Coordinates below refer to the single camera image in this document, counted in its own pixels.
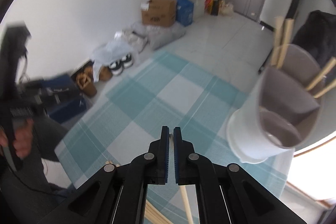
cardboard box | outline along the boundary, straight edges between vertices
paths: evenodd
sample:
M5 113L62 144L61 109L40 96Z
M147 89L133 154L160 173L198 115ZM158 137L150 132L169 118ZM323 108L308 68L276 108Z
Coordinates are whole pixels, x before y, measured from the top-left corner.
M190 0L176 0L176 21L183 26L188 26L193 22L194 3Z
M142 24L170 27L176 18L176 0L150 0L141 4Z

white floor tile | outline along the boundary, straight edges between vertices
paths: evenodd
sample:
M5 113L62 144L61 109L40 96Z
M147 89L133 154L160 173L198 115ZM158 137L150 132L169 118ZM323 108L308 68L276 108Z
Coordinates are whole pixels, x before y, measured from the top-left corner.
M186 185L186 191L188 195L189 205L191 214L194 217L199 217L198 213L198 206L197 206L197 197L196 197L196 189L194 185ZM180 208L181 210L185 211L184 203L182 200L181 190L178 190L177 193L173 196L173 198L169 201L172 205Z
M117 155L116 160L124 165L130 163L138 155L146 153L152 141L155 139L151 135L135 122L131 122L106 150L112 155Z
M272 39L254 41L244 53L243 60L258 70L272 50Z
M257 82L258 77L258 71L255 67L245 61L241 61L230 83L240 91L248 94Z
M218 60L211 72L219 78L231 82L240 63L241 60L234 54L231 52L224 52L223 56Z
M228 16L210 16L214 19L212 26L218 29L230 29L237 32L246 22L251 21L250 19L240 15L234 14L231 17Z
M234 55L238 59L241 59L248 51L248 47L241 45L241 43L237 43L237 39L234 37L225 45L224 51L230 55Z
M193 64L199 65L201 68L203 68L208 72L212 72L213 68L215 68L216 63L219 60L219 57L207 55L198 51L191 52L191 51L179 50L175 52L175 54Z
M68 175L59 162L42 159L42 164L48 182L63 188L68 188L71 185Z
M191 81L176 75L157 95L182 114L187 114L203 89Z

black and white sneaker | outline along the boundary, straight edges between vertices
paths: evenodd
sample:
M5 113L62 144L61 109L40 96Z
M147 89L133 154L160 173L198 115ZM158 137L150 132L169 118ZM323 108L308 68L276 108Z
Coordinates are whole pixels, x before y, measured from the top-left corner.
M122 63L120 60L117 60L116 62L113 62L109 65L109 68L113 75L119 75L123 72L124 68L122 66Z
M121 59L121 63L123 64L123 66L124 66L125 69L131 67L133 65L133 59L132 59L131 54L125 55Z

checkered cloth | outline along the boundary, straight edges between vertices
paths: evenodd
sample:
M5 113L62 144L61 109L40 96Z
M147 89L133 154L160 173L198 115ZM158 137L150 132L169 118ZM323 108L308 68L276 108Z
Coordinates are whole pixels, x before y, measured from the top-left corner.
M116 77L113 87L108 88L55 149L76 188L107 160L123 165L146 153L165 125L171 133L176 126L181 127L183 139L194 145L195 152L216 164L238 163L280 196L293 151L255 165L239 161L228 146L225 128L227 118L242 106L246 95L228 82L160 51L123 77ZM187 192L194 222L198 223L194 186L187 186ZM173 223L187 223L175 184L172 149L168 184L149 185L147 199Z

blue box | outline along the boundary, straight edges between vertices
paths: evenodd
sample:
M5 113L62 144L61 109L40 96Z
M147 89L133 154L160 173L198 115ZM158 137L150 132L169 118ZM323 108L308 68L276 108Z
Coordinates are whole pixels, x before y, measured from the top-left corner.
M53 79L42 80L41 85L44 88L57 88L64 86L76 86L68 75L60 75ZM49 117L58 123L63 123L76 115L87 110L86 101L83 96L79 96L73 100L47 109Z
M176 0L176 21L183 26L188 26L193 22L194 3L190 0Z

